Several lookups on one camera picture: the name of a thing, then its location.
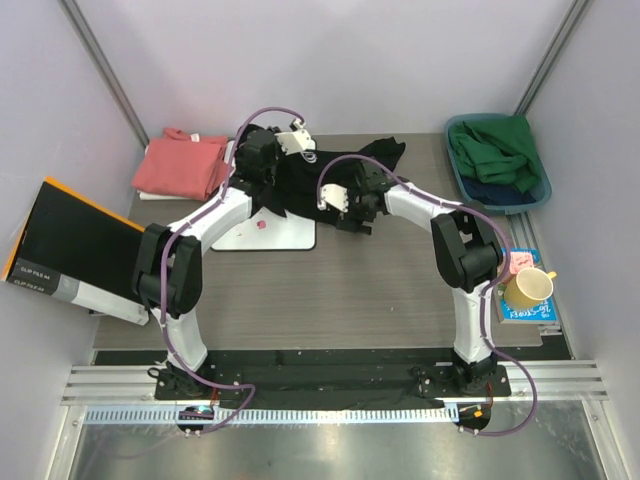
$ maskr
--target blue plastic bin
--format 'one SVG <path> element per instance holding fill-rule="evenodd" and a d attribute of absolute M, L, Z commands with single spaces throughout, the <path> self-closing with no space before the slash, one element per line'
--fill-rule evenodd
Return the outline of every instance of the blue plastic bin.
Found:
<path fill-rule="evenodd" d="M 473 201 L 474 199 L 469 196 L 467 191 L 462 184 L 462 179 L 460 178 L 460 172 L 458 171 L 458 165 L 456 164 L 455 152 L 451 147 L 451 141 L 449 139 L 449 130 L 454 125 L 458 123 L 465 122 L 467 120 L 488 120 L 491 118 L 502 118 L 508 117 L 508 115 L 504 115 L 502 113 L 470 113 L 468 115 L 458 115 L 453 117 L 451 120 L 447 122 L 444 127 L 444 134 L 447 141 L 447 152 L 449 153 L 449 160 L 451 161 L 451 166 L 453 167 L 453 172 L 456 175 L 456 181 L 458 182 L 458 188 L 460 189 L 460 193 L 462 193 L 463 198 L 466 201 Z M 549 183 L 549 178 L 547 177 L 547 172 L 544 170 L 544 166 L 541 165 L 540 171 L 540 181 L 538 184 L 533 187 L 529 193 L 536 200 L 534 203 L 527 203 L 524 205 L 484 205 L 484 208 L 488 213 L 492 215 L 513 215 L 516 213 L 526 212 L 527 210 L 531 210 L 532 208 L 537 208 L 541 205 L 544 205 L 549 200 L 551 196 L 551 184 Z"/>

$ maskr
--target green cloth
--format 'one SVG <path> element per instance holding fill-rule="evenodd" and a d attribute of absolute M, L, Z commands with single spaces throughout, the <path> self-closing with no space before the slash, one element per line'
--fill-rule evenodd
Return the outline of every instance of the green cloth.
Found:
<path fill-rule="evenodd" d="M 525 193 L 540 181 L 540 158 L 523 115 L 458 123 L 449 130 L 460 175 L 512 185 Z"/>

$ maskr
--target pink towel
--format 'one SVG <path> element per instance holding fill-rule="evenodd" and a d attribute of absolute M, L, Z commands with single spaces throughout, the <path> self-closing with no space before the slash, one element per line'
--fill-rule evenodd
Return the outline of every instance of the pink towel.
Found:
<path fill-rule="evenodd" d="M 205 201 L 222 184 L 227 173 L 224 152 L 227 137 L 200 137 L 165 128 L 154 138 L 133 177 L 137 190 Z"/>

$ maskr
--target wooden tabletop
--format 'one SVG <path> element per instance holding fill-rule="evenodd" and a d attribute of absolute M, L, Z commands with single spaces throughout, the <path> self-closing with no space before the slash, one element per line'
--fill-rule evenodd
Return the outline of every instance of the wooden tabletop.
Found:
<path fill-rule="evenodd" d="M 318 148 L 358 150 L 380 135 L 319 136 Z M 407 143 L 397 173 L 435 195 L 458 199 L 442 135 L 396 135 Z M 131 220 L 167 224 L 192 201 L 141 201 Z M 508 232 L 506 218 L 498 219 Z M 449 347 L 453 298 L 438 274 L 431 236 L 401 218 L 379 216 L 373 235 L 318 225 L 306 252 L 214 252 L 203 259 L 197 314 L 212 349 Z M 500 346 L 537 346 L 536 326 L 499 325 Z M 155 321 L 100 321 L 96 349 L 164 349 Z"/>

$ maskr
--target blue book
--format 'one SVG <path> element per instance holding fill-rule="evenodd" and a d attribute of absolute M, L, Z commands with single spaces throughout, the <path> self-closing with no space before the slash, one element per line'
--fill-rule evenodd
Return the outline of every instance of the blue book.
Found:
<path fill-rule="evenodd" d="M 540 253 L 533 248 L 512 248 L 512 252 L 531 252 L 533 263 L 540 264 Z M 553 296 L 546 299 L 540 305 L 536 305 L 529 310 L 513 310 L 509 308 L 504 299 L 505 286 L 502 283 L 496 285 L 494 298 L 498 309 L 498 319 L 502 323 L 555 323 L 558 320 L 556 308 L 553 303 Z"/>

